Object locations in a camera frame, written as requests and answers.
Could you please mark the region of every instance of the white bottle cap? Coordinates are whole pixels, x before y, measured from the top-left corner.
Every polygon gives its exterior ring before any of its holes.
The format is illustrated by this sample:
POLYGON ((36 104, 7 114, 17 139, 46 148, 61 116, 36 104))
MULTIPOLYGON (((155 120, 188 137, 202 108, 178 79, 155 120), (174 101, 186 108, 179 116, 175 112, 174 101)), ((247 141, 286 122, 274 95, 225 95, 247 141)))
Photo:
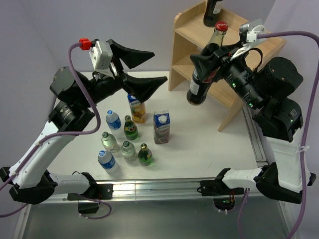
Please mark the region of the white bottle cap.
POLYGON ((165 123, 165 122, 167 121, 167 117, 166 117, 166 116, 160 116, 160 117, 159 117, 159 121, 160 121, 161 123, 165 123))

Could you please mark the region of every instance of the tabletop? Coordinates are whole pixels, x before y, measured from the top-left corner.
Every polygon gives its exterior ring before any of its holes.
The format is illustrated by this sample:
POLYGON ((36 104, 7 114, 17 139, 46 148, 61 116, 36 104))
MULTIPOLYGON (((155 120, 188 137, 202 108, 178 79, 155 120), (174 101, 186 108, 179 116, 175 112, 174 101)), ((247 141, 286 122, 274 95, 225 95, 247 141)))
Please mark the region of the tabletop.
MULTIPOLYGON (((134 77, 169 76, 169 72, 130 72, 134 77)), ((92 73, 84 73, 91 79, 92 73)), ((216 177, 226 167, 233 169, 257 168, 256 159, 244 115, 241 112, 229 126, 217 129, 228 109, 212 97, 207 97, 200 106, 192 106, 186 99, 189 81, 182 82, 171 92, 168 82, 163 84, 146 101, 147 121, 137 124, 139 137, 131 141, 137 151, 146 143, 154 156, 154 163, 142 166, 125 161, 121 152, 114 154, 120 172, 110 176, 99 165, 98 152, 103 150, 102 132, 109 131, 105 116, 107 110, 116 112, 125 122, 125 115, 131 115, 127 93, 124 90, 98 103, 101 115, 100 129, 90 135, 80 135, 70 142, 51 163, 52 173, 71 174, 74 171, 88 172, 96 180, 142 180, 172 178, 216 177), (170 136, 166 144, 155 144, 153 139, 154 111, 169 110, 170 136)), ((93 129, 96 119, 92 119, 85 130, 93 129)), ((125 138, 117 138, 119 146, 125 138)))

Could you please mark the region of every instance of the white wall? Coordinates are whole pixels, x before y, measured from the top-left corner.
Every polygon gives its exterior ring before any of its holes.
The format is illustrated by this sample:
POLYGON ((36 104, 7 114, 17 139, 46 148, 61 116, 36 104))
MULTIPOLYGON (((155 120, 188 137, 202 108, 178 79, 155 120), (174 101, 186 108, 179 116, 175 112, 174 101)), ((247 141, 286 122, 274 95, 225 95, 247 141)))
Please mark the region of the white wall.
MULTIPOLYGON (((51 106, 56 62, 18 0, 0 7, 0 167, 20 159, 41 132, 51 106)), ((10 186, 0 192, 0 214, 17 209, 10 186)), ((0 219, 0 238, 12 237, 18 214, 0 219)))
MULTIPOLYGON (((265 26, 272 32, 303 30, 319 35, 318 11, 318 0, 276 0, 265 22, 265 26)), ((287 39, 288 42, 280 55, 292 60, 298 71, 304 77, 304 82, 293 93, 291 99, 300 104, 305 120, 318 65, 319 50, 317 44, 306 37, 293 36, 285 37, 285 39, 287 39)), ((308 133, 307 145, 310 146, 310 150, 306 153, 306 160, 309 170, 316 173, 319 178, 318 118, 319 100, 317 94, 308 133)), ((267 150, 266 153, 269 158, 272 157, 269 150, 267 150)), ((317 224, 319 218, 319 180, 317 180, 312 187, 307 187, 307 192, 306 213, 299 232, 303 239, 317 239, 319 237, 317 224)), ((295 218, 297 218, 300 206, 292 204, 290 206, 295 218)))
MULTIPOLYGON (((155 57, 139 70, 168 70, 173 20, 200 0, 21 0, 60 66, 66 64, 67 47, 81 37, 114 39, 135 49, 153 51, 155 57)), ((237 14, 266 19, 275 0, 224 0, 237 14)), ((90 71, 83 53, 74 53, 80 71, 90 71)))

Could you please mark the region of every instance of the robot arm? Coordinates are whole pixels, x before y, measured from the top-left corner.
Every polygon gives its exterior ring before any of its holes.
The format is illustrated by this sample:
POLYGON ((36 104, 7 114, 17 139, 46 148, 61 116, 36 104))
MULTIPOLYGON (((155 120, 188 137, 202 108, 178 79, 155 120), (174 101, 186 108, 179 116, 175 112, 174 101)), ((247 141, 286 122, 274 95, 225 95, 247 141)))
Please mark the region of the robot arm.
MULTIPOLYGON (((266 197, 275 200, 301 203, 302 177, 300 145, 303 133, 303 117, 300 106, 287 98, 302 83, 303 78, 294 64, 283 57, 271 59, 259 72, 247 67, 245 57, 263 40, 259 33, 265 33, 261 21, 249 22, 240 27, 240 41, 236 44, 217 47, 206 46, 201 55, 191 55, 200 81, 199 92, 207 93, 210 85, 225 79, 228 85, 255 110, 260 110, 253 120, 261 127, 270 143, 275 163, 252 170, 223 169, 215 180, 201 182, 203 196, 228 195, 234 190, 243 194, 244 188, 257 189, 266 197), (207 54, 207 49, 214 49, 207 54)), ((306 179, 310 186, 316 175, 308 171, 306 179)))
MULTIPOLYGON (((92 42, 88 39, 81 40, 81 48, 89 50, 92 47, 89 53, 96 72, 91 80, 76 73, 95 104, 120 89, 144 102, 167 80, 167 77, 137 79, 123 71, 120 59, 129 68, 134 68, 152 58, 152 52, 129 49, 111 39, 107 42, 97 39, 92 42)), ((21 168, 19 167, 27 155, 32 153, 34 146, 14 166, 0 169, 1 179, 13 185, 9 192, 18 202, 38 204, 52 195, 65 193, 92 198, 98 193, 97 183, 89 173, 59 175, 47 171, 59 152, 94 117, 69 67, 62 67, 56 72, 50 89, 60 102, 50 113, 48 122, 34 143, 37 145, 36 151, 21 168), (43 142, 46 136, 58 132, 71 134, 55 136, 43 142)))

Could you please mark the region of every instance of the green glass bottle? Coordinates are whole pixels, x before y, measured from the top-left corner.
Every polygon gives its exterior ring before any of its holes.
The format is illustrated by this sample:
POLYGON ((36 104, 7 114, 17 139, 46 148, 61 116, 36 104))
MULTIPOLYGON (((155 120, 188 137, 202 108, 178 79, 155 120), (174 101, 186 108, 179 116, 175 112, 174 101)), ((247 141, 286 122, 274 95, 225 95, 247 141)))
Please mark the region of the green glass bottle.
POLYGON ((124 134, 129 140, 134 140, 138 137, 138 128, 130 116, 125 116, 124 134))
POLYGON ((143 166, 149 166, 153 162, 152 151, 150 151, 146 143, 141 144, 141 149, 139 151, 139 161, 143 166))

